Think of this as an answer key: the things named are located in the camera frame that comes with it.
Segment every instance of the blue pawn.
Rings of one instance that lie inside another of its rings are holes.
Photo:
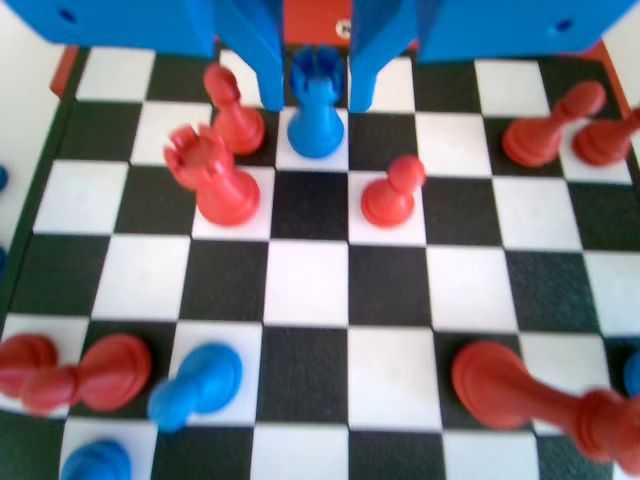
[[[175,432],[189,415],[214,413],[238,392],[242,363],[238,354],[221,344],[196,348],[184,359],[176,378],[159,384],[151,394],[147,414],[162,432]]]
[[[335,48],[304,47],[293,57],[291,90],[300,101],[287,133],[293,149],[309,158],[326,157],[344,135],[333,105],[344,90],[344,60]]]
[[[629,358],[624,365],[624,388],[629,397],[640,394],[640,352]]]
[[[69,456],[60,480],[131,480],[131,460],[115,442],[90,443]]]

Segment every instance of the white square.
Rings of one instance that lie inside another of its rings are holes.
[[[352,429],[442,430],[431,329],[351,327],[348,342]]]
[[[589,124],[588,120],[579,120],[565,128],[560,146],[560,162],[567,180],[593,183],[631,184],[631,175],[627,162],[620,161],[606,167],[594,167],[582,161],[573,152],[573,139]]]
[[[142,106],[138,131],[133,142],[133,165],[164,165],[164,147],[169,135],[184,125],[197,131],[200,124],[211,123],[212,107],[208,103],[149,101]]]
[[[272,240],[264,323],[346,327],[348,278],[346,242]]]
[[[429,246],[427,270],[435,330],[518,330],[501,248]]]
[[[76,98],[144,101],[154,59],[151,50],[94,47],[89,51]]]
[[[153,469],[158,430],[147,420],[100,420],[70,418],[64,427],[60,452],[60,471],[67,458],[89,443],[111,440],[120,445],[131,459],[131,478],[149,480]]]
[[[496,177],[493,190],[505,248],[581,250],[569,189],[564,180]]]
[[[584,258],[602,333],[640,334],[640,254],[587,252]]]
[[[240,89],[240,103],[251,107],[263,107],[260,100],[258,76],[247,63],[233,50],[220,51],[220,65],[233,72]]]
[[[196,208],[191,235],[193,238],[212,240],[269,240],[271,236],[271,212],[273,211],[273,187],[275,171],[270,167],[242,168],[251,175],[260,188],[260,205],[253,216],[242,225],[223,227],[211,223]]]
[[[257,322],[179,322],[169,376],[175,377],[185,357],[207,343],[222,343],[236,351],[242,362],[242,382],[236,396],[224,408],[208,415],[193,414],[188,425],[252,426],[258,399],[262,325]]]
[[[495,117],[542,117],[549,103],[538,62],[476,60],[482,113]]]
[[[447,480],[538,480],[531,433],[445,432]]]
[[[87,317],[44,316],[9,313],[7,315],[2,341],[20,334],[36,334],[47,337],[58,353],[58,365],[77,365],[87,333]],[[0,410],[25,412],[19,400],[0,395]],[[69,407],[52,411],[49,417],[64,417]]]
[[[112,233],[128,169],[129,165],[123,162],[56,160],[33,231]]]
[[[610,387],[600,335],[524,333],[520,345],[529,372],[542,383],[573,395]],[[560,433],[545,422],[533,425],[539,434]]]
[[[278,170],[301,170],[315,172],[346,172],[349,170],[349,115],[344,108],[337,108],[336,112],[344,125],[342,143],[333,153],[323,158],[303,157],[296,152],[287,135],[289,121],[297,108],[284,107],[278,121],[278,142],[276,145],[276,168]]]
[[[417,113],[416,133],[418,156],[427,175],[491,177],[482,115]]]
[[[347,480],[344,425],[265,424],[253,431],[251,480]]]
[[[370,112],[415,112],[413,66],[408,57],[396,57],[376,77]]]
[[[365,188],[385,176],[385,172],[349,172],[349,242],[354,245],[425,246],[427,238],[422,212],[422,190],[418,189],[413,194],[414,208],[411,216],[396,227],[377,227],[369,223],[362,214],[360,203]]]
[[[114,235],[93,304],[93,318],[176,320],[190,238]]]

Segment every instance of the black square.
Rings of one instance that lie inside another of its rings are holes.
[[[429,244],[501,245],[491,180],[430,178],[422,201]]]
[[[142,105],[75,102],[57,158],[128,162]]]
[[[639,337],[605,338],[604,349],[607,354],[609,380],[611,386],[622,395],[628,395],[624,385],[624,367],[629,359],[640,352]]]
[[[264,120],[264,142],[257,151],[249,155],[235,155],[236,165],[246,167],[275,167],[280,112],[270,112],[262,108],[258,108],[257,110]]]
[[[191,242],[180,318],[262,321],[266,243]]]
[[[276,172],[273,238],[347,240],[347,175]]]
[[[131,166],[116,222],[118,233],[190,235],[195,195],[164,167]]]
[[[58,478],[64,420],[0,411],[0,478]]]
[[[32,236],[11,310],[44,315],[91,314],[108,245],[108,237]]]
[[[473,62],[413,64],[416,110],[480,113],[478,79]]]
[[[175,329],[175,323],[167,322],[90,321],[82,348],[82,356],[104,337],[119,333],[134,335],[149,347],[151,352],[151,376],[142,391],[122,408],[111,412],[97,412],[87,408],[80,401],[69,410],[69,415],[146,419],[147,403],[149,402],[151,391],[160,380],[169,375]]]
[[[506,252],[521,330],[599,331],[581,254]]]
[[[466,407],[458,399],[451,380],[451,370],[456,355],[465,346],[477,340],[498,342],[509,347],[520,355],[520,344],[516,335],[485,335],[466,333],[440,333],[434,334],[436,351],[436,365],[438,374],[438,392],[440,394],[440,414],[442,424],[447,429],[489,429],[481,425],[469,413]]]
[[[565,436],[537,437],[540,480],[610,480],[613,465],[596,464],[578,451]]]
[[[542,167],[527,168],[511,160],[502,149],[504,132],[515,118],[484,118],[484,131],[487,136],[487,148],[491,171],[494,175],[525,176],[525,177],[562,177],[562,164],[559,157]]]
[[[349,114],[351,170],[387,170],[400,155],[418,155],[415,115]]]
[[[210,103],[204,88],[204,72],[212,58],[156,55],[147,100]]]
[[[158,434],[151,480],[249,480],[251,428],[187,427]]]
[[[571,87],[585,80],[597,80],[607,92],[607,103],[594,117],[620,118],[620,108],[602,62],[562,57],[543,58],[539,60],[538,65],[551,108],[571,90]]]
[[[640,206],[631,186],[569,184],[585,250],[640,250]]]
[[[349,323],[430,326],[425,249],[350,246]]]
[[[257,417],[346,423],[346,330],[265,328]]]
[[[428,433],[351,432],[350,480],[445,480],[442,437]]]

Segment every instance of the toppled red chess piece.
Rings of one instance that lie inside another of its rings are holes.
[[[502,137],[502,148],[511,160],[524,167],[546,165],[558,156],[564,128],[593,115],[605,102],[606,92],[600,83],[580,82],[556,103],[551,116],[514,121]]]
[[[234,166],[233,156],[213,129],[188,125],[171,134],[175,148],[164,158],[175,179],[195,190],[196,204],[212,223],[235,226],[246,222],[260,204],[260,189],[251,175]]]

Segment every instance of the red pawn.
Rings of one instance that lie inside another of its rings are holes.
[[[99,412],[133,399],[151,374],[151,354],[132,335],[110,335],[93,345],[77,367],[45,368],[27,379],[20,392],[25,408],[46,415],[80,400]]]
[[[372,182],[362,194],[360,207],[364,217],[379,227],[400,225],[413,212],[413,192],[426,180],[418,157],[398,157],[391,164],[388,177]]]
[[[486,341],[456,356],[453,386],[471,414],[489,427],[513,429],[544,420],[562,429],[592,461],[616,461],[627,473],[640,474],[640,399],[627,400],[612,390],[583,397],[554,390],[535,380],[507,347]]]
[[[234,167],[233,156],[209,127],[191,126],[171,134],[175,146],[165,148],[169,170],[185,188],[196,191],[202,215],[212,223],[234,226],[246,222],[260,204],[260,189],[246,172]]]
[[[41,335],[16,335],[0,345],[0,393],[18,398],[27,378],[41,368],[53,367],[58,353]]]
[[[596,113],[606,98],[600,83],[580,82],[556,103],[550,117],[513,122],[502,137],[502,148],[511,160],[524,167],[541,167],[552,162],[558,156],[564,127]]]
[[[233,73],[217,63],[211,65],[204,74],[204,88],[219,110],[213,130],[229,149],[245,155],[260,148],[264,120],[257,110],[240,105],[240,90]]]
[[[627,158],[631,136],[639,129],[640,107],[624,120],[601,120],[587,125],[573,139],[573,151],[591,165],[611,165]]]

